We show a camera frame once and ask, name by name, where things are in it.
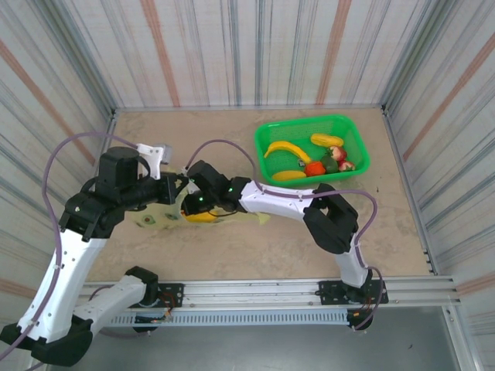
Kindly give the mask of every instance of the toy fruit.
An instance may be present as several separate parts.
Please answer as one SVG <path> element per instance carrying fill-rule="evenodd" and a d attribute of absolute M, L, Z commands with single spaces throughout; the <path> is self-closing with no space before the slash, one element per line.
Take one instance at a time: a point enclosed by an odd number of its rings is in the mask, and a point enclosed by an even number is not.
<path fill-rule="evenodd" d="M 278 180 L 279 182 L 285 182 L 287 180 L 305 178 L 306 174 L 300 172 L 299 170 L 285 170 L 284 172 L 277 172 L 271 176 L 273 180 Z"/>
<path fill-rule="evenodd" d="M 293 155 L 296 155 L 300 159 L 304 161 L 305 164 L 309 164 L 312 159 L 297 145 L 289 141 L 274 141 L 268 146 L 268 150 L 265 153 L 265 158 L 268 157 L 274 151 L 289 151 Z"/>
<path fill-rule="evenodd" d="M 351 161 L 345 160 L 345 161 L 339 162 L 339 171 L 340 172 L 352 172 L 353 170 L 356 170 L 356 166 Z"/>
<path fill-rule="evenodd" d="M 327 134 L 313 134 L 311 135 L 311 142 L 320 147 L 330 147 L 332 145 L 343 146 L 342 138 Z"/>
<path fill-rule="evenodd" d="M 332 157 L 335 161 L 345 160 L 347 157 L 347 152 L 342 147 L 338 145 L 332 145 L 326 149 L 326 152 Z"/>
<path fill-rule="evenodd" d="M 339 172 L 339 164 L 332 158 L 332 156 L 324 155 L 320 161 L 325 167 L 326 174 Z"/>
<path fill-rule="evenodd" d="M 313 161 L 306 165 L 304 172 L 307 176 L 317 176 L 325 174 L 325 166 L 320 161 Z"/>
<path fill-rule="evenodd" d="M 211 223 L 217 219 L 217 212 L 215 211 L 193 215 L 185 215 L 184 212 L 182 212 L 182 215 L 184 219 L 190 223 Z"/>

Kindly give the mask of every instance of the green basket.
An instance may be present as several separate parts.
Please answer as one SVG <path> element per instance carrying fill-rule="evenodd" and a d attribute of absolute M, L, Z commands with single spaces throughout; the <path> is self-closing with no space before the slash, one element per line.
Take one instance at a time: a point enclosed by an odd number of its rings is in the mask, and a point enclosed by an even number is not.
<path fill-rule="evenodd" d="M 271 176 L 277 172 L 284 170 L 302 171 L 303 168 L 299 167 L 297 156 L 288 151 L 275 151 L 265 158 L 264 155 L 268 146 L 274 141 L 290 141 L 299 146 L 313 160 L 319 161 L 325 155 L 326 148 L 319 147 L 311 142 L 311 135 L 315 133 L 335 135 L 342 138 L 344 140 L 343 147 L 347 151 L 347 159 L 355 164 L 356 170 L 284 182 L 272 179 Z M 274 186 L 291 187 L 317 182 L 335 182 L 363 174 L 370 167 L 370 156 L 356 125 L 351 119 L 342 114 L 306 117 L 264 124 L 254 133 L 254 144 L 258 153 L 261 174 Z"/>

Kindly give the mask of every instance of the banana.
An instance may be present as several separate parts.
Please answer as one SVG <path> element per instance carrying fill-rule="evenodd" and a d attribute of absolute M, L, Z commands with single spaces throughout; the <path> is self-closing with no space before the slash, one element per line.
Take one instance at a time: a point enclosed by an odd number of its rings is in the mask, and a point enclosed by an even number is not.
<path fill-rule="evenodd" d="M 277 180 L 279 182 L 284 182 L 293 179 L 300 179 L 305 177 L 306 174 L 304 172 L 300 172 L 299 170 L 285 170 L 284 172 L 277 172 L 271 176 L 273 180 Z"/>
<path fill-rule="evenodd" d="M 211 223 L 217 219 L 217 212 L 211 211 L 211 213 L 201 213 L 193 215 L 184 215 L 183 217 L 190 223 Z"/>
<path fill-rule="evenodd" d="M 296 155 L 297 157 L 302 159 L 305 164 L 309 164 L 312 161 L 312 159 L 306 154 L 306 152 L 289 141 L 274 141 L 273 143 L 271 143 L 265 153 L 265 158 L 267 158 L 268 155 L 270 155 L 274 151 L 289 151 L 293 155 Z"/>

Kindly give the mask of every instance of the sandy floor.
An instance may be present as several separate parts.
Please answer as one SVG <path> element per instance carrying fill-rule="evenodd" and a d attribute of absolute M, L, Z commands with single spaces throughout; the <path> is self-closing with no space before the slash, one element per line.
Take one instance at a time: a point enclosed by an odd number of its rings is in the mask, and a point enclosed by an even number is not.
<path fill-rule="evenodd" d="M 378 216 L 362 239 L 365 261 L 378 266 L 387 276 L 428 274 L 378 109 L 125 113 L 119 117 L 115 133 L 135 143 L 170 144 L 174 148 L 171 165 L 179 169 L 206 140 L 235 141 L 255 157 L 253 134 L 259 125 L 331 113 L 345 114 L 354 120 L 371 157 L 371 166 L 365 174 L 333 183 L 337 189 L 365 189 L 377 197 Z M 227 177 L 251 177 L 248 161 L 226 145 L 205 148 L 199 157 Z M 362 196 L 346 198 L 359 212 L 359 224 L 364 225 L 371 204 Z M 334 257 L 315 245 L 303 223 L 278 216 L 263 225 L 251 217 L 208 227 L 159 230 L 156 226 L 155 229 L 139 227 L 128 217 L 116 227 L 88 279 L 117 281 L 134 265 L 156 272 L 162 280 L 338 277 L 340 274 Z"/>

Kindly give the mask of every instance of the yellow fruit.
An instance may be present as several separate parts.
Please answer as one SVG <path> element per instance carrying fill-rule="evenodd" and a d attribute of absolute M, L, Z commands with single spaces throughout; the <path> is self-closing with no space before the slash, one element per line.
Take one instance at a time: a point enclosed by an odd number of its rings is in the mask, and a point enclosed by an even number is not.
<path fill-rule="evenodd" d="M 289 141 L 274 141 L 273 143 L 271 143 L 265 153 L 265 158 L 267 158 L 268 155 L 270 155 L 274 151 L 289 151 L 293 155 L 296 155 L 297 157 L 302 159 L 305 164 L 309 164 L 310 162 L 312 162 L 312 159 L 306 154 L 306 152 Z"/>
<path fill-rule="evenodd" d="M 201 213 L 201 214 L 193 214 L 193 215 L 184 215 L 183 217 L 190 223 L 211 223 L 217 219 L 217 213 L 211 211 L 211 213 Z"/>
<path fill-rule="evenodd" d="M 320 147 L 331 147 L 333 145 L 336 145 L 338 147 L 343 146 L 342 138 L 327 134 L 313 134 L 311 136 L 311 142 L 314 145 L 319 145 Z"/>
<path fill-rule="evenodd" d="M 300 172 L 299 170 L 285 170 L 284 172 L 277 172 L 276 174 L 271 176 L 273 180 L 278 180 L 279 182 L 305 177 L 306 174 L 304 172 Z"/>

